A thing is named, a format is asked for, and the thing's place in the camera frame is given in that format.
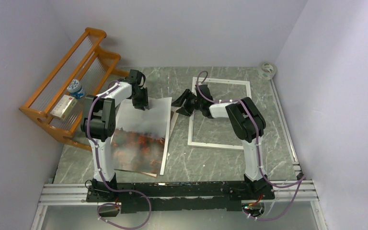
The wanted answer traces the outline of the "brown frame backing board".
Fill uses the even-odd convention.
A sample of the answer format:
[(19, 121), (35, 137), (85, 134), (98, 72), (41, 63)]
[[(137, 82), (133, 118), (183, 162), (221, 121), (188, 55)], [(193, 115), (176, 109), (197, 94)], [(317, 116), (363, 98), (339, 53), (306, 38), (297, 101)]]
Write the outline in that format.
[(160, 173), (165, 137), (117, 128), (112, 136), (113, 167), (117, 171), (157, 177)]

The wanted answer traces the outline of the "white picture frame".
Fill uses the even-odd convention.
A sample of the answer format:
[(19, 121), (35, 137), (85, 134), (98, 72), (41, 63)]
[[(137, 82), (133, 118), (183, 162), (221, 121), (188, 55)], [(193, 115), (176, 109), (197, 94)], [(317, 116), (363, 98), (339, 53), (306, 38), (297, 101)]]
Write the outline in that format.
[[(225, 80), (225, 79), (215, 79), (209, 78), (204, 81), (204, 83), (219, 83), (219, 84), (229, 84), (229, 85), (241, 85), (246, 88), (246, 95), (248, 97), (252, 96), (251, 85), (248, 81), (244, 80)], [(217, 115), (217, 118), (228, 118), (228, 113), (225, 106), (229, 103), (224, 103), (220, 101), (223, 105), (213, 106), (213, 115)], [(225, 149), (225, 150), (243, 150), (242, 145), (226, 145), (226, 144), (215, 144), (215, 143), (204, 143), (204, 142), (193, 142), (193, 129), (194, 129), (194, 115), (189, 118), (188, 127), (188, 140), (187, 144), (191, 147), (203, 147), (203, 148), (215, 148), (215, 149)]]

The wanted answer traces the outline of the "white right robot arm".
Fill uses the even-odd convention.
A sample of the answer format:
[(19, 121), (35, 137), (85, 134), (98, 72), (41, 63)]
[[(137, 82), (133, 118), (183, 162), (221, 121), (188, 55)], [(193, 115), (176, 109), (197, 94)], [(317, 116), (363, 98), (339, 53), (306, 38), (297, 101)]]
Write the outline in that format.
[(250, 97), (236, 100), (214, 101), (207, 85), (197, 85), (195, 93), (186, 89), (172, 102), (176, 111), (191, 116), (195, 110), (207, 118), (228, 118), (232, 129), (241, 140), (245, 156), (244, 192), (251, 199), (257, 198), (265, 186), (265, 173), (260, 153), (260, 139), (264, 134), (266, 122)]

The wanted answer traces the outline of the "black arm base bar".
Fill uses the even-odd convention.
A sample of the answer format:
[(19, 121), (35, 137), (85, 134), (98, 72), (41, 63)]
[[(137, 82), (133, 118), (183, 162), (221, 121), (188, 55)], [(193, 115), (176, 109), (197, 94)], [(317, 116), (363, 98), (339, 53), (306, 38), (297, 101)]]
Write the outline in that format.
[(273, 187), (253, 191), (245, 181), (117, 183), (116, 191), (88, 187), (88, 203), (118, 202), (121, 213), (141, 211), (241, 211), (253, 200), (273, 200)]

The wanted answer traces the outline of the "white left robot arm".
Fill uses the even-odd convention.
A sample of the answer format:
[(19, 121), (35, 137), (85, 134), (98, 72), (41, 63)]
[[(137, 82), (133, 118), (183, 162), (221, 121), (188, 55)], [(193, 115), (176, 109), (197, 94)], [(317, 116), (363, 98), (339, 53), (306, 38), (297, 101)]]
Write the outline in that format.
[(89, 140), (95, 169), (93, 188), (105, 201), (113, 201), (118, 195), (116, 174), (112, 166), (111, 139), (116, 128), (116, 107), (130, 99), (135, 109), (149, 109), (146, 77), (138, 70), (130, 70), (125, 79), (115, 80), (103, 93), (84, 98), (80, 128)]

